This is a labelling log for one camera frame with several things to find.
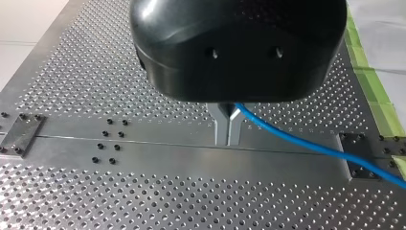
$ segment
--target screw hole on housing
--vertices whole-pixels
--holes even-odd
[[[218,51],[214,47],[208,47],[205,50],[205,55],[208,58],[217,59],[218,58]]]
[[[281,59],[283,57],[283,48],[281,46],[273,46],[268,51],[270,58]]]

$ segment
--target bolt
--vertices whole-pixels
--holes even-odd
[[[340,139],[341,139],[342,141],[344,141],[345,139],[347,139],[347,137],[348,137],[347,133],[340,133]]]
[[[391,152],[391,150],[388,149],[388,148],[384,148],[384,149],[382,150],[382,152],[385,153],[385,154],[389,154],[389,153]]]
[[[359,140],[363,140],[365,138],[365,135],[364,135],[364,133],[360,133],[360,134],[358,134],[357,136],[356,136],[356,139],[359,141]]]
[[[21,148],[15,147],[14,152],[17,153],[17,154],[21,154]]]
[[[389,166],[390,168],[394,168],[394,167],[396,166],[395,161],[390,161],[389,164],[388,164],[388,166]]]
[[[352,177],[356,177],[358,175],[358,171],[352,171],[351,175],[352,175]]]

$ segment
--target perforated metal plate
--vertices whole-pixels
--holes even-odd
[[[26,159],[0,162],[1,229],[406,229],[404,191],[349,182],[341,160],[248,122],[239,147],[215,148],[203,104],[147,82],[128,2],[70,0],[1,92],[1,132],[20,111],[49,116]],[[333,148],[333,134],[365,132],[388,164],[345,46],[314,95],[255,112]]]
[[[393,191],[351,186],[5,165],[0,188],[2,229],[405,229]]]
[[[3,161],[1,228],[406,229],[404,191],[349,183],[334,158],[96,143],[38,138],[30,164]]]
[[[211,124],[204,104],[168,99],[147,81],[132,43],[128,2],[88,2],[26,86],[17,109],[50,116]],[[308,98],[261,103],[256,112],[288,131],[365,132],[369,118],[360,107],[368,105],[359,100],[356,79],[349,74],[346,61],[346,54],[338,54],[325,84]]]

